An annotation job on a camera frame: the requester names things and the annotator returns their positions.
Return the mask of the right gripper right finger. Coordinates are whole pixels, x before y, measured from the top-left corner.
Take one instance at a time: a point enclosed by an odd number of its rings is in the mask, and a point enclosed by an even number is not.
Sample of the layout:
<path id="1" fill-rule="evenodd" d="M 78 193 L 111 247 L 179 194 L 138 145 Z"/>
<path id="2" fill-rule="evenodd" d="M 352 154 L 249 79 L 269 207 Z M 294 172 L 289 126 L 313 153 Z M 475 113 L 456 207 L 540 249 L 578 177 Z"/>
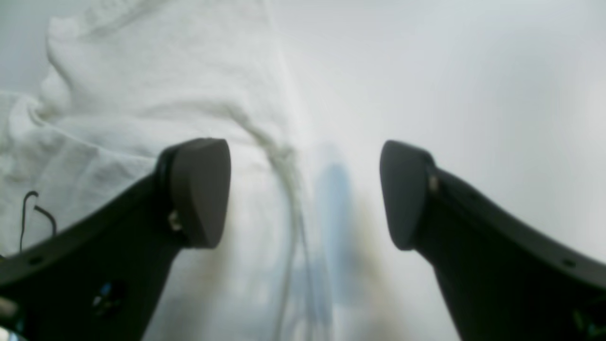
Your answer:
<path id="1" fill-rule="evenodd" d="M 388 231 L 433 268 L 463 341 L 603 341 L 603 263 L 539 233 L 430 153 L 388 140 L 380 157 Z"/>

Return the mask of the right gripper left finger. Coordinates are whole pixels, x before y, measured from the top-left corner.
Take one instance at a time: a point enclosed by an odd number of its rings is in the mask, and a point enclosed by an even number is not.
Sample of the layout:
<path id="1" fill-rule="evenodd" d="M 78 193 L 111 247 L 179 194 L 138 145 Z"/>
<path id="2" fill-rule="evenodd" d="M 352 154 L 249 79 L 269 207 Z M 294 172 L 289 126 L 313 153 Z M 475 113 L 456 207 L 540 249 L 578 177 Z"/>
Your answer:
<path id="1" fill-rule="evenodd" d="M 97 212 L 2 260 L 1 339 L 140 341 L 180 251 L 220 243 L 230 177 L 225 139 L 173 145 Z"/>

